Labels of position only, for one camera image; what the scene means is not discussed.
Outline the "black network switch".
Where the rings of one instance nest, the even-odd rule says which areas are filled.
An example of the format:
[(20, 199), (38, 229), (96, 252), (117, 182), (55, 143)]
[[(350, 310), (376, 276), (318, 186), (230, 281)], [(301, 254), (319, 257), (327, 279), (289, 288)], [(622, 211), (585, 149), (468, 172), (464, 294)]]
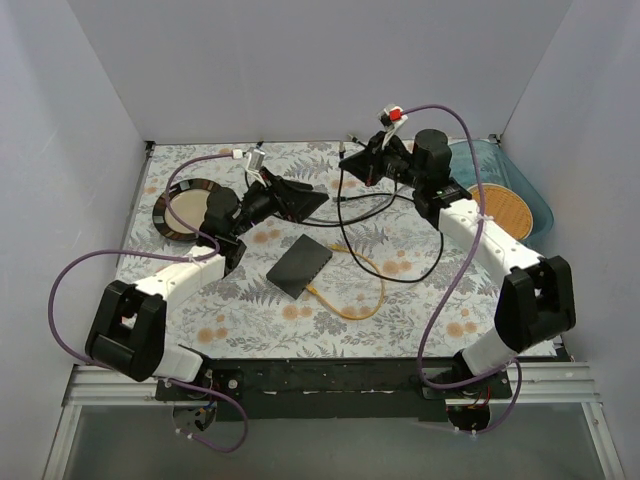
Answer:
[(298, 299), (333, 253), (307, 235), (301, 235), (267, 272), (266, 279), (293, 299)]

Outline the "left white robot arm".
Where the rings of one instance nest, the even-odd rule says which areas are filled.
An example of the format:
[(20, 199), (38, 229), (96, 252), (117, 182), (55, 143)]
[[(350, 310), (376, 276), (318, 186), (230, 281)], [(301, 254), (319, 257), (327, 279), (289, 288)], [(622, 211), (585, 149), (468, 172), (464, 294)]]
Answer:
[(246, 250), (242, 234), (274, 214), (300, 223), (329, 199), (309, 184), (285, 180), (268, 171), (243, 197), (216, 183), (208, 186), (207, 192), (199, 209), (202, 222), (197, 241), (186, 261), (133, 283), (111, 282), (85, 344), (86, 354), (95, 363), (136, 381), (176, 379), (180, 390), (193, 400), (211, 392), (213, 377), (202, 368), (201, 354), (167, 342), (168, 315), (237, 267)]

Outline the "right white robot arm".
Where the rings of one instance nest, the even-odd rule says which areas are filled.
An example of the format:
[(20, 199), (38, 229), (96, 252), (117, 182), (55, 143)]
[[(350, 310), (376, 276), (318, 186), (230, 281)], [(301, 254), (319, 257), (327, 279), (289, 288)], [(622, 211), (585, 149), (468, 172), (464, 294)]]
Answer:
[(412, 188), (419, 215), (467, 249), (464, 262), (477, 261), (499, 285), (493, 327), (456, 353), (449, 370), (423, 380), (471, 398), (519, 354), (573, 329), (576, 313), (569, 263), (529, 249), (485, 215), (481, 202), (453, 177), (451, 158), (439, 130), (418, 132), (411, 149), (379, 132), (362, 151), (341, 159), (339, 168), (367, 186), (388, 178)]

